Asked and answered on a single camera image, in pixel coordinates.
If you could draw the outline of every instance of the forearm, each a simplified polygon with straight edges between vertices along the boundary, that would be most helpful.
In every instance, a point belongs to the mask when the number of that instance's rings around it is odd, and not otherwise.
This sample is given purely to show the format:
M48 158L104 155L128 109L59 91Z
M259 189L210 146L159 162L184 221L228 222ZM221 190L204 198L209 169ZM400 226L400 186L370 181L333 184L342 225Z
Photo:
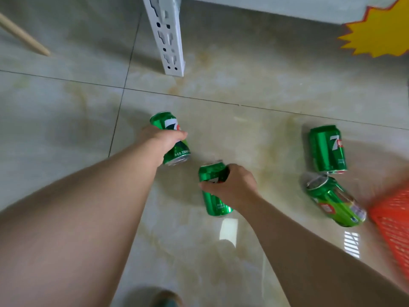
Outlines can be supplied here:
M306 230L259 196L239 212L254 229L292 307L407 306L380 274Z
M1 212L1 305L109 304L155 177L150 153L132 146Z

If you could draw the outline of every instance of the shoe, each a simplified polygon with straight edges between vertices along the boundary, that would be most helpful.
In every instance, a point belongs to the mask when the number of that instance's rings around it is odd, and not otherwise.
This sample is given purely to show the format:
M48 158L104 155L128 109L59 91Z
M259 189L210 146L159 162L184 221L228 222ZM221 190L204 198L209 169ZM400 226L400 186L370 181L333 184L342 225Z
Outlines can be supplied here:
M178 294L168 291L168 290L162 290L158 294L156 294L153 299L151 304L149 305L150 307L184 307L183 302L181 301L181 298L179 297Z

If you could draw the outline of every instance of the green soda can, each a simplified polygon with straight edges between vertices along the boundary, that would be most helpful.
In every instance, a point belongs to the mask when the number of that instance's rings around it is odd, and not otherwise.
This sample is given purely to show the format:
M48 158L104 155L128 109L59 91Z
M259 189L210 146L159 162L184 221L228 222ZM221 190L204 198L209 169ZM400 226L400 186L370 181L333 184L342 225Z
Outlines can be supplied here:
M318 172L341 174L348 170L341 132L335 125L324 125L311 129L310 145L314 167Z
M339 225L352 227L365 221L366 211L334 178L317 174L306 188L308 195Z
M199 168L199 180L210 181L213 183L222 183L229 176L229 168L223 164L223 161L218 160L212 164L203 165ZM222 217L233 211L232 208L225 205L220 198L203 192L203 199L206 205L207 213L214 217Z
M159 129L180 130L177 119L169 111L156 113L149 122ZM186 140L176 142L175 146L163 156L163 164L173 166L185 162L190 157Z

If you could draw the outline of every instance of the tiled floor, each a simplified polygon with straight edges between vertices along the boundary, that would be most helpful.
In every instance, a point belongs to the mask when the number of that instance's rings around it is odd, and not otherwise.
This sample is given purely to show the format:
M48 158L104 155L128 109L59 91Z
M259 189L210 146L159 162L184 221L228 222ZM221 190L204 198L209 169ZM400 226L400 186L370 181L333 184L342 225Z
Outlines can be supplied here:
M341 27L184 0L185 77L168 77L140 0L46 1L0 0L52 51L0 30L1 207L121 150L157 111L189 132L192 159L159 170L113 306L140 306L153 287L187 306L288 306L247 222L206 214L203 162L245 165L266 199L340 248L345 229L299 186L308 129L341 129L339 181L363 206L409 178L407 56L351 56ZM360 259L409 290L375 226L351 231Z

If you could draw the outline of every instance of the red border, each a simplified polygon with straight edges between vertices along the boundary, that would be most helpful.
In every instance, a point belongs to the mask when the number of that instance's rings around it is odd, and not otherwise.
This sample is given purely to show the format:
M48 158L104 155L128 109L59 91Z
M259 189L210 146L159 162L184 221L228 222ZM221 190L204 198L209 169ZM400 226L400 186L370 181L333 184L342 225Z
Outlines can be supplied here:
M399 1L400 1L400 0L396 0L396 1L393 2L389 7L386 7L386 8L375 7L375 6L367 6L367 7L366 7L366 10L365 10L364 18L363 18L362 20L358 20L358 21L355 21L355 22L347 22L347 23L345 23L345 24L342 24L342 26L346 26L351 32L350 32L350 33L347 33L347 34L344 34L344 35L341 35L341 36L345 36L345 35L349 35L349 34L352 34L352 33L353 33L353 31L352 31L352 29L349 27L349 25L358 24L358 23L360 23L360 22L366 22L366 21L368 20L369 11L370 11L371 9L382 10L382 11L388 11L388 10L391 10ZM344 40L344 39L340 39L340 40L345 41L345 42L348 42L348 43L351 43L351 41L349 41L349 40ZM346 48L342 48L342 49L353 49L354 51L352 52L352 54L353 54L353 56L355 56L354 53L355 53L355 50L356 50L357 48L346 47ZM363 54L369 54L372 58L375 58L375 57L372 56L371 53L363 53Z

